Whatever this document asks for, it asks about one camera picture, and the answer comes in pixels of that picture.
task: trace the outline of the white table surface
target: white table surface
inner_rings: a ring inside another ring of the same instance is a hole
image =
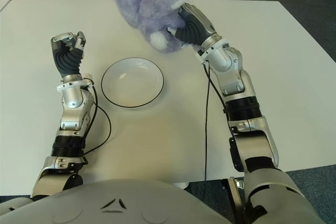
[[[4,9],[4,7],[9,1],[10,0],[0,0],[0,12]]]
[[[279,2],[190,2],[242,52],[277,144],[279,168],[335,164],[336,64],[327,53]],[[99,103],[113,124],[110,141],[89,154],[90,164],[80,171],[85,183],[203,180],[207,79],[191,48],[156,52],[122,19],[113,0],[12,1],[0,17],[0,195],[29,194],[51,151],[62,107],[50,38],[79,30],[87,38],[81,73],[93,74]],[[101,94],[103,72],[126,57],[153,61],[165,77],[163,92],[141,108],[119,108]],[[209,103],[208,179],[241,176],[213,90]],[[107,134],[107,120],[98,112],[87,149]]]

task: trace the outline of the black rim of bowl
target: black rim of bowl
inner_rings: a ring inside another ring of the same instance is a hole
[[[137,106],[124,106],[124,105],[120,105],[120,104],[117,104],[117,103],[115,103],[115,102],[112,102],[112,101],[107,97],[107,95],[104,93],[104,89],[103,89],[103,81],[104,81],[105,74],[107,73],[107,71],[108,71],[114,64],[118,63],[119,61],[126,60],[126,59],[142,59],[142,60],[147,60],[147,59],[140,58],[140,57],[129,57],[129,58],[124,58],[124,59],[118,60],[118,61],[116,61],[115,63],[113,63],[112,65],[110,65],[110,66],[106,69],[106,71],[104,72],[104,74],[103,74],[103,76],[102,76],[102,78],[101,78],[101,82],[100,82],[101,91],[102,91],[104,97],[105,97],[110,103],[112,103],[112,104],[114,104],[114,105],[117,105],[117,106],[119,106],[119,107],[122,107],[122,108],[138,108],[138,107],[141,107],[141,106],[144,106],[144,105],[146,105],[146,104],[151,103],[152,101],[154,101],[154,100],[159,96],[159,94],[161,93],[161,91],[162,91],[162,89],[163,89],[163,86],[164,86],[164,77],[163,77],[163,73],[162,73],[161,69],[160,69],[160,68],[159,68],[153,61],[151,61],[151,60],[147,60],[147,61],[153,63],[153,64],[159,69],[159,71],[160,71],[160,73],[161,73],[161,76],[162,76],[162,86],[161,86],[161,89],[160,89],[160,91],[157,93],[157,95],[156,95],[152,100],[150,100],[149,102],[146,102],[146,103],[144,103],[144,104],[137,105]]]

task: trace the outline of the wire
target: wire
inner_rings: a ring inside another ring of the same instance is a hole
[[[208,73],[210,73],[210,64],[208,63]],[[205,164],[204,164],[204,194],[206,191],[207,181],[207,160],[208,160],[208,105],[209,105],[209,93],[210,93],[210,74],[208,78],[208,88],[206,93],[206,107],[205,107]]]
[[[203,68],[204,68],[204,71],[205,71],[206,76],[207,76],[208,79],[209,79],[209,82],[211,83],[211,86],[212,86],[213,89],[215,90],[215,92],[216,92],[218,98],[220,99],[220,102],[222,103],[222,106],[223,106],[223,109],[224,109],[224,113],[226,113],[226,106],[225,106],[225,102],[224,102],[224,100],[223,100],[223,98],[222,98],[222,95],[219,93],[219,91],[217,90],[216,86],[214,85],[214,83],[213,83],[213,81],[212,81],[212,79],[211,79],[211,77],[210,77],[210,67],[209,67],[209,71],[208,71],[208,70],[206,69],[205,64],[203,64]]]
[[[94,95],[94,98],[95,98],[95,100],[96,100],[96,108],[95,108],[95,112],[94,112],[94,114],[93,114],[92,120],[91,120],[91,122],[90,122],[90,124],[89,124],[89,127],[88,127],[88,129],[86,130],[86,132],[85,132],[85,134],[84,134],[84,138],[86,138],[86,137],[88,136],[89,131],[90,131],[92,125],[93,125],[93,122],[94,122],[94,120],[96,119],[97,110],[98,110],[98,96],[97,96],[96,88],[95,88],[94,86],[92,86],[92,89],[93,89],[93,92],[94,92],[94,94],[95,94],[95,95]]]
[[[91,80],[91,79],[89,79],[89,78],[84,78],[84,79],[90,80],[90,81],[92,82],[92,84],[94,84],[93,80]],[[108,139],[110,138],[111,133],[112,133],[112,123],[111,123],[111,120],[110,120],[109,116],[107,115],[106,111],[105,111],[101,106],[98,105],[98,96],[97,96],[96,88],[95,88],[94,86],[92,86],[92,89],[93,89],[93,92],[94,92],[94,94],[95,94],[95,95],[94,95],[95,101],[94,101],[93,103],[95,104],[96,108],[95,108],[95,112],[94,112],[94,114],[93,114],[92,120],[91,120],[91,122],[90,122],[90,125],[89,125],[88,129],[86,130],[86,133],[85,133],[84,137],[86,138],[87,135],[89,134],[89,131],[90,131],[92,125],[93,125],[93,122],[94,122],[94,120],[96,119],[96,115],[97,115],[97,110],[98,110],[98,108],[99,108],[99,109],[106,115],[107,120],[109,121],[109,124],[110,124],[110,132],[109,132],[109,135],[108,135],[108,137],[105,139],[104,142],[102,142],[100,145],[96,146],[95,148],[92,148],[91,150],[85,152],[83,155],[86,155],[86,154],[88,154],[88,153],[90,153],[90,152],[93,152],[94,150],[98,149],[98,148],[101,147],[103,144],[105,144],[105,143],[108,141]]]
[[[109,135],[107,136],[107,138],[105,139],[104,142],[102,142],[100,145],[96,146],[95,148],[92,148],[91,150],[85,152],[84,155],[86,155],[86,154],[88,154],[88,153],[90,153],[90,152],[93,152],[94,150],[98,149],[98,148],[101,147],[103,144],[105,144],[105,143],[108,141],[108,139],[110,138],[111,133],[112,133],[112,124],[111,124],[111,120],[110,120],[109,116],[107,115],[106,111],[105,111],[102,107],[100,107],[100,106],[98,106],[98,105],[96,105],[96,107],[98,107],[98,108],[99,108],[99,109],[106,115],[107,120],[109,121],[109,124],[110,124],[110,132],[109,132]]]
[[[229,127],[230,133],[231,133],[232,137],[234,138],[234,133],[233,133],[233,131],[232,131],[230,125],[229,125],[229,115],[228,115],[228,113],[226,113],[226,105],[225,105],[225,102],[224,102],[224,100],[223,100],[221,94],[220,94],[219,91],[217,90],[216,86],[214,85],[214,83],[213,83],[213,81],[212,81],[212,79],[211,79],[211,77],[210,77],[210,71],[208,71],[208,70],[206,69],[206,66],[205,66],[204,64],[203,64],[203,68],[204,68],[204,71],[205,71],[206,76],[208,77],[208,79],[209,79],[209,81],[210,81],[210,83],[211,83],[211,86],[212,86],[213,89],[215,90],[215,92],[216,92],[218,98],[220,99],[220,102],[222,103],[222,106],[223,106],[223,112],[224,112],[224,114],[226,115],[227,126]]]

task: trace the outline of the purple plush toy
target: purple plush toy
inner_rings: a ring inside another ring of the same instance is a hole
[[[139,29],[146,40],[160,52],[174,52],[183,43],[171,36],[167,27],[184,26],[178,14],[185,0],[115,0],[124,19]]]

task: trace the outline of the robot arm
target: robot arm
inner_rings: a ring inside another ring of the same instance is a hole
[[[324,223],[293,180],[279,170],[278,151],[262,115],[241,53],[230,47],[195,6],[182,5],[182,29],[168,28],[176,38],[201,47],[225,103],[233,164],[244,172],[245,219],[249,223]]]
[[[53,195],[82,184],[78,171],[87,164],[83,156],[89,131],[93,96],[88,88],[92,77],[82,77],[79,65],[86,40],[80,31],[76,35],[64,33],[51,39],[54,61],[62,76],[57,91],[63,94],[63,114],[60,120],[51,156],[45,160],[35,183],[32,199]]]

